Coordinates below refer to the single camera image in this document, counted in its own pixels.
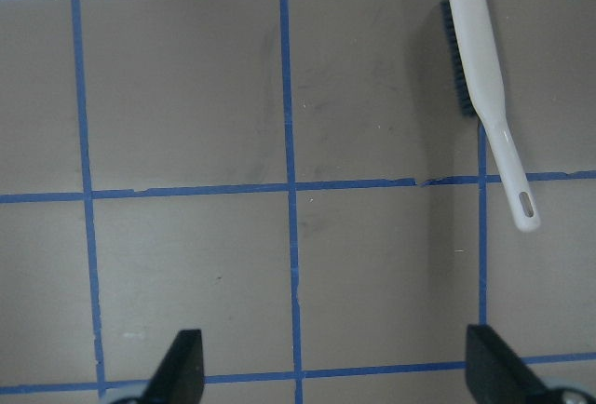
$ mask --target white handle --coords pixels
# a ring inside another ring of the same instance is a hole
[[[507,122],[489,125],[486,135],[499,168],[513,221],[522,232],[532,232],[540,226],[540,216]]]

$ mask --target hole in brush handle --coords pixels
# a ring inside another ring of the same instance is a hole
[[[525,216],[532,218],[534,216],[534,208],[532,207],[532,201],[530,200],[530,195],[528,195],[528,192],[520,193],[520,202]]]

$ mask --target brush bristles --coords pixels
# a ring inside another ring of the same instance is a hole
[[[470,99],[467,90],[466,75],[464,74],[464,66],[461,56],[459,55],[457,36],[455,35],[454,17],[451,13],[449,1],[445,0],[441,2],[440,6],[443,14],[445,34],[447,35],[447,42],[449,44],[449,49],[451,50],[451,63],[454,68],[454,85],[455,91],[457,92],[457,99],[459,100],[459,106],[463,115],[474,116],[476,115],[476,111],[474,110],[474,105],[472,104],[472,100]]]

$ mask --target silver bolt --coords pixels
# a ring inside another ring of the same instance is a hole
[[[588,404],[583,395],[569,390],[563,392],[562,402],[563,404]]]

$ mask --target brush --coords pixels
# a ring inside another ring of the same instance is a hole
[[[505,115],[505,89],[486,0],[449,0],[443,13],[462,112],[475,111],[480,118],[513,221],[521,231],[532,232],[540,226],[540,217]]]

